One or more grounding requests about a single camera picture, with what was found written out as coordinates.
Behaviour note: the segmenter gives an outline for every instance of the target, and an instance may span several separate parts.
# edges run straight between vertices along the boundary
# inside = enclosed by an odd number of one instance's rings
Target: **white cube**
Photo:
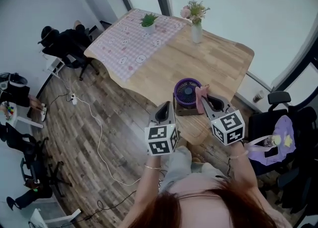
[[[224,145],[229,145],[244,138],[245,123],[237,110],[211,121],[213,135]]]
[[[145,142],[151,155],[173,153],[178,140],[175,124],[145,128]]]

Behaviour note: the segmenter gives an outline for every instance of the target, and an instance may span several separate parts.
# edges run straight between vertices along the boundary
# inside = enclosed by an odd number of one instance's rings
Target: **white sneaker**
[[[43,110],[41,111],[41,121],[44,122],[45,118],[46,118],[46,111],[47,108],[43,107]]]

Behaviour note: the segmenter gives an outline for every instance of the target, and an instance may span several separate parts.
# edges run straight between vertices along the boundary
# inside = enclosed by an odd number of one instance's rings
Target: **bracelet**
[[[248,151],[245,151],[243,154],[240,154],[240,155],[231,155],[231,156],[230,156],[230,159],[238,159],[238,158],[240,158],[241,156],[247,155],[247,154],[248,154]]]
[[[153,169],[153,170],[161,170],[161,166],[156,168],[156,167],[150,167],[150,166],[145,164],[145,167],[149,168],[149,169]]]

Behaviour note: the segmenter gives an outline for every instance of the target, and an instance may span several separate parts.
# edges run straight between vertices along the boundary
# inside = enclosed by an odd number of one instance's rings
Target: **pink checkered tablecloth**
[[[146,13],[150,12],[134,10],[102,33],[88,48],[123,81],[128,80],[153,53],[184,27],[184,23],[177,19],[154,13],[158,16],[156,30],[149,35],[140,24]]]

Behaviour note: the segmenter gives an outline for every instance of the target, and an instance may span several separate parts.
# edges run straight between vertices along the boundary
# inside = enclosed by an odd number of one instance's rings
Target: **potted plant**
[[[194,43],[200,43],[202,40],[202,25],[201,21],[202,18],[205,17],[205,13],[207,10],[210,10],[210,8],[205,8],[202,5],[202,1],[198,3],[195,0],[191,0],[188,2],[188,5],[186,5],[180,12],[182,18],[186,18],[192,21],[192,41]]]
[[[144,31],[147,34],[153,34],[155,32],[155,19],[157,19],[154,14],[146,14],[144,18],[140,19],[142,22],[140,23],[143,27]]]

